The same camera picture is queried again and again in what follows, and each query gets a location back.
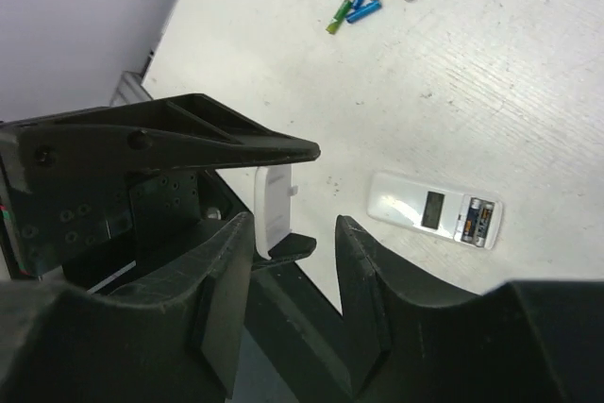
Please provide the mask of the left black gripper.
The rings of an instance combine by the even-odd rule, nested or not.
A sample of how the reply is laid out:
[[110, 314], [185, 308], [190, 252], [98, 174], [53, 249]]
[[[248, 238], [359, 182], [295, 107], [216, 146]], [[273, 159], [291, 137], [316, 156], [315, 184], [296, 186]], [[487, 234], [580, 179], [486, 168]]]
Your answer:
[[1, 261], [12, 277], [39, 277], [127, 233], [146, 178], [320, 154], [202, 93], [3, 124]]

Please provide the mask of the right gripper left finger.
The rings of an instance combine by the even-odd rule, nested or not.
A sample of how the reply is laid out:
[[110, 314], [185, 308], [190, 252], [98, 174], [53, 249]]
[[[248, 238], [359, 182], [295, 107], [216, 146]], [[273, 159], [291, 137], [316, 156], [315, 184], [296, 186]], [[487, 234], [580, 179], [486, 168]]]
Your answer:
[[61, 282], [1, 286], [5, 402], [222, 402], [231, 398], [254, 254], [241, 213], [109, 295]]

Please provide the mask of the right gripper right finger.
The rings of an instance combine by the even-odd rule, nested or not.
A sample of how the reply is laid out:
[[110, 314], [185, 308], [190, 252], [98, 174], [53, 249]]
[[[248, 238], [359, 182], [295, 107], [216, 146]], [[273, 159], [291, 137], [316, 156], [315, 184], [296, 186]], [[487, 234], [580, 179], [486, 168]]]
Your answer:
[[599, 402], [603, 285], [515, 280], [472, 294], [335, 227], [346, 364], [359, 402]]

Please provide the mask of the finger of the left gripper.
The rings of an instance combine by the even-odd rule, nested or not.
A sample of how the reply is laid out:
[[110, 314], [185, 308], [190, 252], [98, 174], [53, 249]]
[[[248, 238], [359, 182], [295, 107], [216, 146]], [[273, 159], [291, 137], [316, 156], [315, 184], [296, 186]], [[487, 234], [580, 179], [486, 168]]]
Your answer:
[[268, 259], [266, 259], [259, 254], [259, 244], [259, 241], [256, 240], [251, 265], [252, 273], [303, 260], [309, 257], [316, 249], [316, 240], [314, 238], [290, 233], [268, 251]]

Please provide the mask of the white battery cover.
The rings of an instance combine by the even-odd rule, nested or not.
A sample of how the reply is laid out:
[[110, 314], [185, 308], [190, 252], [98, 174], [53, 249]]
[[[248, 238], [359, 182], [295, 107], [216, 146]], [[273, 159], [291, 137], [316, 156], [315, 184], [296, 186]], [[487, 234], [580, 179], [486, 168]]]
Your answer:
[[256, 248], [263, 259], [270, 260], [271, 251], [292, 232], [292, 198], [297, 192], [291, 164], [257, 169], [253, 214]]

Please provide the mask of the red and white remote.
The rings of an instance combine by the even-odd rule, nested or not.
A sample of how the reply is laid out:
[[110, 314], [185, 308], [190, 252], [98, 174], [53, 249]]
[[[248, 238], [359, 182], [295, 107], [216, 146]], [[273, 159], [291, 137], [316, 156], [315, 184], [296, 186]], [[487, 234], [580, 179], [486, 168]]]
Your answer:
[[[486, 244], [461, 240], [470, 200], [479, 198], [495, 204]], [[369, 217], [393, 226], [426, 233], [453, 243], [490, 250], [495, 246], [504, 205], [498, 196], [450, 184], [425, 182], [392, 172], [372, 175], [367, 194]]]

